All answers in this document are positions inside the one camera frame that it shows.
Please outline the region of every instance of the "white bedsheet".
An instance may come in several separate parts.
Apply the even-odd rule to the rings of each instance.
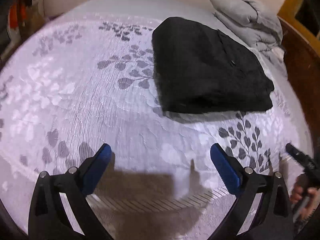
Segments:
[[[223,148],[232,147],[236,156],[241,139],[237,136],[239,141],[233,147],[235,142],[230,142],[232,130],[234,134],[243,132],[242,138],[247,136],[246,132],[250,133],[249,138],[252,133],[263,138],[260,148],[263,160],[259,161],[259,154],[255,152],[258,172],[266,166],[267,159],[263,154],[268,154],[268,148],[271,149],[274,171],[279,169],[279,154],[284,158],[280,171],[284,173],[290,190],[301,168],[285,155],[285,143],[292,141],[296,147],[312,155],[311,139],[290,84],[273,73],[273,67],[266,65],[257,51],[252,50],[276,87],[271,95],[274,107],[266,114],[227,112],[202,117],[161,116],[152,79],[141,76],[143,73],[148,77],[150,72],[147,69],[152,71],[153,68],[152,30],[170,16],[201,22],[245,45],[210,12],[178,2],[91,0],[49,23],[12,57],[0,75],[1,84],[5,82],[8,90],[1,110],[4,126],[0,165],[4,169],[0,197],[24,230],[27,230],[28,205],[38,172],[42,169],[51,174],[64,172],[68,166],[79,165],[81,158],[91,156],[102,142],[111,145],[116,162],[114,170],[109,167],[98,186],[96,195],[100,200],[90,197],[89,202],[110,234],[118,239],[129,236],[131,239],[206,239],[234,201],[234,197],[225,191],[208,150],[212,143],[219,142]],[[139,25],[137,32],[142,35],[129,33],[130,41],[120,41],[116,32],[110,30],[115,27],[114,23],[116,28],[123,26],[125,29]],[[73,37],[68,38],[67,33],[62,41],[60,32],[72,30]],[[70,40],[73,49],[68,47]],[[114,54],[118,59],[133,60],[134,64],[125,62],[124,66],[122,61],[113,62],[115,71],[108,72],[109,60],[118,60]],[[148,67],[143,67],[139,60]],[[129,84],[127,79],[132,77],[142,79],[129,81]],[[36,88],[37,83],[47,87],[43,90],[45,94],[37,94],[36,89],[40,88]],[[32,95],[26,93],[29,85]],[[39,102],[39,107],[34,107],[33,111],[35,101]],[[105,111],[103,123],[95,121],[96,117],[102,116],[98,102]],[[32,114],[26,117],[25,111]],[[102,127],[101,133],[95,134],[91,127],[98,124]],[[113,129],[112,132],[108,133],[107,128]],[[252,144],[251,141],[247,147],[249,157],[241,160],[244,166],[251,162],[253,149],[249,147]],[[158,199],[183,203],[182,198],[203,193],[210,195],[208,201],[197,203],[191,200],[191,206],[181,209],[162,204],[150,212],[124,204],[133,200],[143,204]],[[13,199],[18,199],[20,205],[14,205]],[[109,200],[118,201],[120,206],[110,206]],[[79,230],[74,220],[72,223]]]

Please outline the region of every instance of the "blue gripper pad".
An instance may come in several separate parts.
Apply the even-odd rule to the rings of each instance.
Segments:
[[[108,166],[112,156],[111,147],[105,143],[96,154],[97,156],[94,156],[95,160],[83,177],[82,194],[85,196],[94,192],[94,189]]]
[[[218,143],[211,146],[210,157],[229,193],[238,196],[240,194],[241,179],[228,162],[226,158],[228,155]]]

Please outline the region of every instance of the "human hand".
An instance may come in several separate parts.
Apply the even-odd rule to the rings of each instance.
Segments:
[[[297,177],[296,179],[296,183],[294,184],[291,196],[290,196],[290,201],[292,204],[296,204],[299,200],[302,199],[302,194],[304,192],[304,185],[306,183],[306,175],[302,174],[300,176]],[[309,187],[307,189],[308,192],[308,196],[310,197],[310,200],[308,202],[308,204],[301,209],[300,212],[300,218],[303,220],[305,218],[307,218],[308,216],[310,216],[313,212],[313,210],[317,207],[317,196],[318,196],[318,191],[316,188],[314,187]]]

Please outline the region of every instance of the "wooden bed frame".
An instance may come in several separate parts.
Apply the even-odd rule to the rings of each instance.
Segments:
[[[320,57],[294,27],[280,18],[288,81],[300,100],[314,147],[320,146]]]

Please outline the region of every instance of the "folded gray blanket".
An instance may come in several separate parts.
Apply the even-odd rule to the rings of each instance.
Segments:
[[[285,77],[283,57],[276,55],[282,27],[276,14],[256,0],[210,0],[215,16],[248,46],[259,50]]]

